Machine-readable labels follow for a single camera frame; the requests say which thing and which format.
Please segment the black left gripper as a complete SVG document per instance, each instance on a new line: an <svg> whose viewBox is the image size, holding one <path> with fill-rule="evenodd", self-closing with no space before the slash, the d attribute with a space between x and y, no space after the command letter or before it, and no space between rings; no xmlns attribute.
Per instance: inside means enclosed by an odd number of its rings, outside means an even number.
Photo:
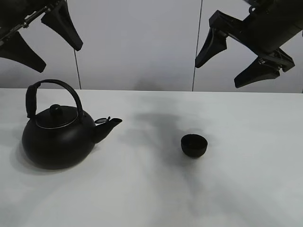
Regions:
<svg viewBox="0 0 303 227"><path fill-rule="evenodd" d="M6 35L26 18L47 7L41 22L59 34L74 50L83 46L69 14L65 0L1 0L0 1L0 57L19 62L38 72L43 72L46 63L25 42L19 32Z"/></svg>

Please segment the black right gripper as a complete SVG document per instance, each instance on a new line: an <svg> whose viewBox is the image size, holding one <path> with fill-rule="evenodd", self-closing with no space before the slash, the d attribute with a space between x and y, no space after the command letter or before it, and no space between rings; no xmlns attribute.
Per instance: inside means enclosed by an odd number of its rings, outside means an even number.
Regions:
<svg viewBox="0 0 303 227"><path fill-rule="evenodd" d="M195 67L227 49L231 37L254 52L258 58L234 79L236 88L258 81L276 79L280 69L294 67L294 60L281 46L303 29L301 0L250 0L249 14L243 20L219 10L209 18L209 32L196 56Z"/></svg>

